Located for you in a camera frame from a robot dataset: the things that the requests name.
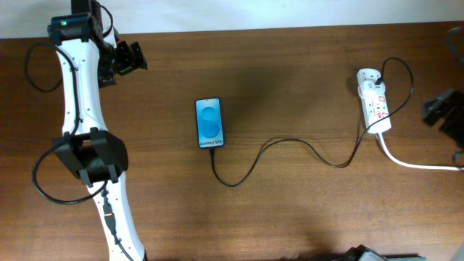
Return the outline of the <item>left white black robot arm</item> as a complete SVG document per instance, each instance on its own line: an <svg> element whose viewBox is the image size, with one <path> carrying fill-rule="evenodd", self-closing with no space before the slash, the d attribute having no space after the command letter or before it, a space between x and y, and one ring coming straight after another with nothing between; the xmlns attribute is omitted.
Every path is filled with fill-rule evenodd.
<svg viewBox="0 0 464 261"><path fill-rule="evenodd" d="M115 75L147 69L138 43L120 41L114 27L104 29L99 8L74 9L48 26L62 68L65 119L53 152L88 190L104 227L111 260L146 260L126 191L128 153L104 122L99 90Z"/></svg>

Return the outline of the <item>blue screen Galaxy smartphone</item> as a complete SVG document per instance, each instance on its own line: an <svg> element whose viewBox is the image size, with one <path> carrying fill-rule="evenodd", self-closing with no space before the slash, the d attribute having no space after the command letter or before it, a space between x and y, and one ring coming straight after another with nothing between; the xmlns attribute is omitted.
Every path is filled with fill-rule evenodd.
<svg viewBox="0 0 464 261"><path fill-rule="evenodd" d="M219 98L195 101L199 148L210 149L225 145Z"/></svg>

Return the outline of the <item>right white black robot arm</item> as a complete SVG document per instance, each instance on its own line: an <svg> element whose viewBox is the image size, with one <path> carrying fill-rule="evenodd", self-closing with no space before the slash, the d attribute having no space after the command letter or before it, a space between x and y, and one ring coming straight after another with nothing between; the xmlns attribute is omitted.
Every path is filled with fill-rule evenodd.
<svg viewBox="0 0 464 261"><path fill-rule="evenodd" d="M423 105L423 121L428 126L440 119L444 123L439 130L447 134L463 148L463 92L450 89Z"/></svg>

